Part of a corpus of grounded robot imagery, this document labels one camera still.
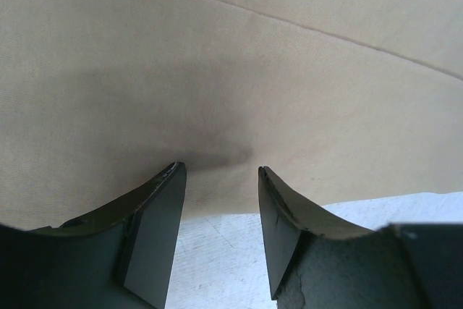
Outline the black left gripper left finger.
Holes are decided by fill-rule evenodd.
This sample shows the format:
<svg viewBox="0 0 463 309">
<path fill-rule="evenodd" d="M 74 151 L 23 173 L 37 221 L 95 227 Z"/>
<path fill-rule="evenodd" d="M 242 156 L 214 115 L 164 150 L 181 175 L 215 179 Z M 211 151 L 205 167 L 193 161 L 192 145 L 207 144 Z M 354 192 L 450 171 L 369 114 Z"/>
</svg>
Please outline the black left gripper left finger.
<svg viewBox="0 0 463 309">
<path fill-rule="evenodd" d="M 168 165 L 59 227 L 1 227 L 3 308 L 163 308 L 187 170 Z"/>
</svg>

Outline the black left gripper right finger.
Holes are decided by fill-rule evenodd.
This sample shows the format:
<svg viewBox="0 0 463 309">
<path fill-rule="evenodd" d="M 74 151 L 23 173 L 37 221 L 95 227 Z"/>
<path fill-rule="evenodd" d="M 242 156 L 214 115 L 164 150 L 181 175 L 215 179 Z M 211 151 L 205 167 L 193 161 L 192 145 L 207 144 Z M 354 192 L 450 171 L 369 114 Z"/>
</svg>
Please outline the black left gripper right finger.
<svg viewBox="0 0 463 309">
<path fill-rule="evenodd" d="M 462 225 L 371 230 L 300 195 L 267 166 L 258 198 L 279 308 L 460 308 Z"/>
</svg>

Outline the beige t shirt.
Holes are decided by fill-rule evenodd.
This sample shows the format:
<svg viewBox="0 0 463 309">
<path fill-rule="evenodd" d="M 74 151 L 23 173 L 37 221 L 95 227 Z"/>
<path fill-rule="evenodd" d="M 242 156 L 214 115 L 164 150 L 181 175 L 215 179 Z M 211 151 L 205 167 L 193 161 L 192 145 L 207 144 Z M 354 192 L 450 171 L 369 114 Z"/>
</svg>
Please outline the beige t shirt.
<svg viewBox="0 0 463 309">
<path fill-rule="evenodd" d="M 185 216 L 462 189 L 462 0 L 1 0 L 1 222 L 173 161 Z"/>
</svg>

